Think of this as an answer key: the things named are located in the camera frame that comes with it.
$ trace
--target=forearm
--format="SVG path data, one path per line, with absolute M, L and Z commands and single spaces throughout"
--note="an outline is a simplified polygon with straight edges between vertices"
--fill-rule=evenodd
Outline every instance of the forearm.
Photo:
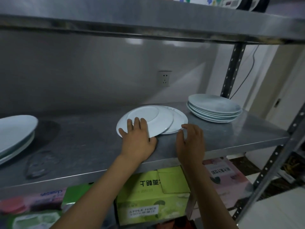
M 197 199 L 204 228 L 238 229 L 216 192 L 204 165 L 184 165 L 183 169 Z
M 139 164 L 118 156 L 107 172 L 52 227 L 100 228 L 109 207 Z

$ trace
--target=pink package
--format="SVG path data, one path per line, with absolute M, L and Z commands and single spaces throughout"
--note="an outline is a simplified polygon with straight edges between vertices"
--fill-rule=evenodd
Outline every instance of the pink package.
M 31 209 L 48 209 L 53 205 L 61 205 L 67 188 L 27 196 L 17 196 L 0 200 L 1 214 L 19 214 Z
M 202 162 L 210 173 L 213 185 L 227 208 L 234 207 L 243 197 L 250 183 L 227 158 L 216 158 Z

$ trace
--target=shelving unit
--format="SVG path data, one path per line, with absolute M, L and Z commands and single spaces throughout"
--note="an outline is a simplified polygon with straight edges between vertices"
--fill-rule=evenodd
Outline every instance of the shelving unit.
M 235 44 L 220 93 L 227 98 L 246 44 L 305 43 L 304 20 L 165 0 L 0 0 L 0 27 Z M 246 111 L 230 124 L 214 124 L 190 114 L 185 103 L 165 105 L 181 110 L 190 123 L 204 130 L 205 159 L 277 146 L 255 181 L 253 194 L 233 215 L 237 222 L 305 135 L 305 105 L 288 131 Z M 134 107 L 41 117 L 36 142 L 1 166 L 0 196 L 7 198 L 97 180 L 120 152 L 121 139 L 114 130 L 118 119 Z M 156 151 L 137 172 L 179 165 L 174 151 L 175 135 L 161 135 L 158 140 Z M 26 175 L 27 166 L 33 153 L 38 151 L 49 151 L 56 169 L 30 179 Z

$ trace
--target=stack of plates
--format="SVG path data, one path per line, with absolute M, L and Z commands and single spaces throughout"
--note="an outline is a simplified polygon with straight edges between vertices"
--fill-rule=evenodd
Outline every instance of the stack of plates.
M 234 101 L 208 94 L 189 96 L 186 106 L 199 118 L 215 123 L 231 122 L 242 113 L 242 108 Z
M 38 120 L 29 115 L 0 119 L 0 164 L 21 153 L 35 137 Z
M 148 135 L 154 137 L 159 134 L 172 134 L 181 129 L 182 124 L 188 123 L 186 115 L 172 107 L 160 105 L 146 105 L 135 108 L 126 113 L 116 125 L 116 132 L 119 136 L 119 128 L 127 132 L 127 119 L 134 123 L 135 117 L 144 118 L 147 121 Z

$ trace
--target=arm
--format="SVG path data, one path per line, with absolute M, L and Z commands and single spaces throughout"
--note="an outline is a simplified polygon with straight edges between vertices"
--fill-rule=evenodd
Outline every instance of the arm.
M 204 228 L 238 229 L 202 164 L 205 152 L 203 131 L 192 124 L 182 127 L 187 129 L 188 137 L 184 141 L 183 131 L 178 132 L 177 155 L 197 199 Z
M 52 229 L 100 228 L 109 207 L 128 178 L 154 151 L 157 139 L 148 139 L 147 122 L 143 118 L 127 120 L 128 133 L 119 129 L 123 138 L 121 154 L 107 172 L 93 184 Z

